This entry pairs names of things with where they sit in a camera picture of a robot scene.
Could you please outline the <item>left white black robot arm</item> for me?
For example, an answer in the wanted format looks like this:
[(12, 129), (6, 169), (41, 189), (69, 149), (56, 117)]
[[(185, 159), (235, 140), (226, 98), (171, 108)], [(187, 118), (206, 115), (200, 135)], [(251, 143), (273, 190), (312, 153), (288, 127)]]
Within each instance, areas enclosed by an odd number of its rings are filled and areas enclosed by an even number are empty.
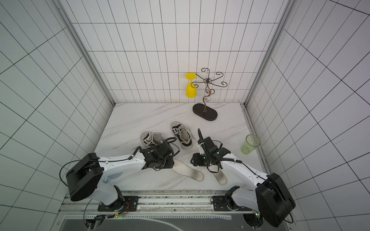
[(98, 157), (90, 153), (66, 173), (66, 184), (73, 202), (89, 198), (109, 206), (119, 199), (119, 188), (113, 179), (125, 171), (152, 168), (155, 171), (172, 168), (173, 158), (180, 152), (165, 141), (148, 148), (136, 147), (131, 155)]

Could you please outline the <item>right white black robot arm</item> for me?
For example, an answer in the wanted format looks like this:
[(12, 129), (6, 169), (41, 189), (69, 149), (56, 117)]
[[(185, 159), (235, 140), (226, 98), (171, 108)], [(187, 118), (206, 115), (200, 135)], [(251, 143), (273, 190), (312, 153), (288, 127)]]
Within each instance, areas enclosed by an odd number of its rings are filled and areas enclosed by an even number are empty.
[(283, 179), (276, 173), (266, 174), (237, 159), (222, 145), (214, 144), (210, 137), (200, 137), (199, 152), (193, 154), (191, 164), (206, 167), (220, 185), (226, 185), (223, 171), (241, 182), (231, 187), (223, 196), (213, 196), (215, 211), (243, 212), (245, 222), (253, 229), (264, 222), (277, 228), (291, 217), (296, 204)]

